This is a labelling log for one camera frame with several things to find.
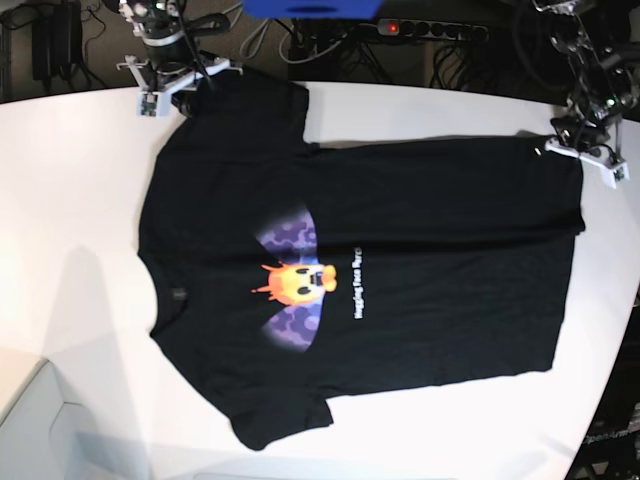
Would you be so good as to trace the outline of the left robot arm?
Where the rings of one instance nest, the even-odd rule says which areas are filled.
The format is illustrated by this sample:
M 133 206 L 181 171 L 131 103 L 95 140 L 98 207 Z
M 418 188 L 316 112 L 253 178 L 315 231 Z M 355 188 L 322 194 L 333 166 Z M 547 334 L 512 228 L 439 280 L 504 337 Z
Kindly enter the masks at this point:
M 554 135 L 545 149 L 598 168 L 615 187 L 630 178 L 622 126 L 624 115 L 639 104 L 639 44 L 618 41 L 609 10 L 606 1 L 518 1 L 512 36 L 526 73 L 542 87 L 566 95 L 563 113 L 551 120 Z M 535 70 L 519 32 L 527 11 L 550 19 L 549 40 L 566 57 L 572 85 L 551 84 Z

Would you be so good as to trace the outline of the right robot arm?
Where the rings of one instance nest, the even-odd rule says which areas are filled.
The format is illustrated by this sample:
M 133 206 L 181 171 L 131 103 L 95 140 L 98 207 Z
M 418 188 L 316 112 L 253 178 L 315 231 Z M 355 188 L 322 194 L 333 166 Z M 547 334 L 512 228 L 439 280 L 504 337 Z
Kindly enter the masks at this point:
M 166 116 L 174 108 L 183 116 L 193 115 L 199 88 L 213 87 L 213 77 L 224 71 L 243 72 L 240 63 L 204 51 L 201 37 L 230 30 L 225 13 L 209 13 L 196 19 L 185 16 L 185 1 L 121 1 L 120 15 L 144 44 L 147 57 L 127 55 L 119 70 L 131 73 L 138 86 L 136 114 Z

